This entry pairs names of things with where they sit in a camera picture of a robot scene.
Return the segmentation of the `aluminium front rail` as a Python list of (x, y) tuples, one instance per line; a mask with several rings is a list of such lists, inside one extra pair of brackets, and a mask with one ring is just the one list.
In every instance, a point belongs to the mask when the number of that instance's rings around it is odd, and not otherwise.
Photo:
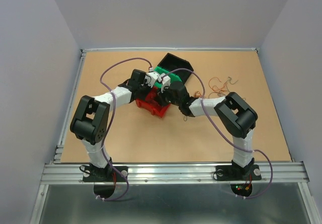
[[(127, 180), (131, 185), (145, 184), (219, 184), (213, 179), (218, 163), (201, 164), (127, 164)], [(273, 162), (273, 183), (307, 183), (303, 163)], [(84, 184), (79, 165), (45, 165), (41, 177), (44, 185)]]

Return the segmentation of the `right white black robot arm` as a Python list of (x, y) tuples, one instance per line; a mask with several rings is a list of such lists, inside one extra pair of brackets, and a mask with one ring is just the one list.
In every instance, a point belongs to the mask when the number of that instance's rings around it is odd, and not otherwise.
[(219, 117), (232, 136), (230, 141), (222, 132), (219, 133), (234, 147), (231, 167), (233, 176), (242, 179), (249, 174), (250, 166), (254, 163), (252, 142), (258, 115), (236, 92), (211, 99), (193, 97), (189, 95), (182, 82), (176, 81), (164, 90), (157, 90), (155, 100), (162, 106), (167, 104), (177, 106), (187, 117), (206, 116), (216, 130), (219, 128), (211, 116)]

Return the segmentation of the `black storage bin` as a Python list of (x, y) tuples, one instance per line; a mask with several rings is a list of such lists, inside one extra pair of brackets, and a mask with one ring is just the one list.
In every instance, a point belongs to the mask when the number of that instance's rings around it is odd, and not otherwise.
[[(188, 61), (181, 59), (171, 53), (167, 53), (165, 57), (157, 65), (157, 67), (155, 68), (155, 71), (161, 74), (161, 73), (171, 72), (178, 68), (185, 68), (190, 71), (194, 71), (193, 67)], [(189, 71), (179, 70), (177, 72), (171, 73), (169, 77), (171, 78), (171, 81), (180, 80), (183, 82), (183, 84), (185, 84), (191, 74), (192, 73)]]

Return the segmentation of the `aluminium table edge frame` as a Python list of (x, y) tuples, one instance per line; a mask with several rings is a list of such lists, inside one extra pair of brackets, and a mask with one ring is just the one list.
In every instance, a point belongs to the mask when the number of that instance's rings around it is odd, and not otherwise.
[[(88, 52), (72, 92), (69, 115), (84, 95), (98, 96), (128, 79), (134, 69), (156, 66), (167, 51)], [(254, 51), (174, 51), (194, 69), (186, 86), (190, 94), (205, 92), (215, 97), (209, 84), (220, 86), (232, 79), (229, 90), (238, 93), (256, 112), (261, 109), (265, 77)], [(135, 103), (118, 107), (105, 141), (108, 154), (122, 163), (171, 163), (230, 161), (232, 147), (219, 134), (229, 134), (218, 118), (218, 130), (205, 117), (185, 118), (170, 106), (163, 118), (152, 115)]]

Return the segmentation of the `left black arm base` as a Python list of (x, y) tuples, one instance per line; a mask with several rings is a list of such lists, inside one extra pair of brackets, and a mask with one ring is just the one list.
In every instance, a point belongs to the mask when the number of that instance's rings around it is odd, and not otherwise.
[(126, 183), (125, 179), (109, 164), (105, 168), (98, 168), (93, 164), (80, 165), (84, 183), (93, 184), (93, 192), (97, 199), (112, 201), (120, 197), (112, 197), (116, 184)]

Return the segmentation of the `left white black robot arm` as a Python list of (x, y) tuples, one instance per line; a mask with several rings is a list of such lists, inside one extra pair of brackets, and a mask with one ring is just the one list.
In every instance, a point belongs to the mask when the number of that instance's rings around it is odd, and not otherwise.
[(111, 157), (103, 141), (111, 128), (116, 108), (144, 98), (159, 80), (159, 73), (132, 71), (131, 77), (109, 92), (90, 97), (81, 97), (70, 124), (70, 131), (81, 140), (88, 152), (90, 163), (96, 167), (95, 175), (102, 181), (112, 175), (108, 166)]

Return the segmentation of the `red storage bin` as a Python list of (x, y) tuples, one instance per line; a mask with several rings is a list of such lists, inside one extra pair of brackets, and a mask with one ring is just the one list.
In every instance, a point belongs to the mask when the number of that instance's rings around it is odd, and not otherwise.
[(135, 103), (137, 107), (147, 110), (154, 116), (163, 118), (170, 104), (162, 103), (158, 99), (158, 91), (159, 88), (153, 87), (144, 99), (138, 98), (135, 100)]

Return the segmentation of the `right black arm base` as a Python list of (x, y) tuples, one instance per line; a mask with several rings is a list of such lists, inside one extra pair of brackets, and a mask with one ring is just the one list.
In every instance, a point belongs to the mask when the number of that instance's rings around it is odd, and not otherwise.
[(247, 198), (252, 194), (253, 182), (260, 181), (262, 176), (258, 165), (251, 166), (245, 173), (238, 166), (219, 165), (215, 167), (212, 179), (230, 182), (230, 188), (235, 195)]

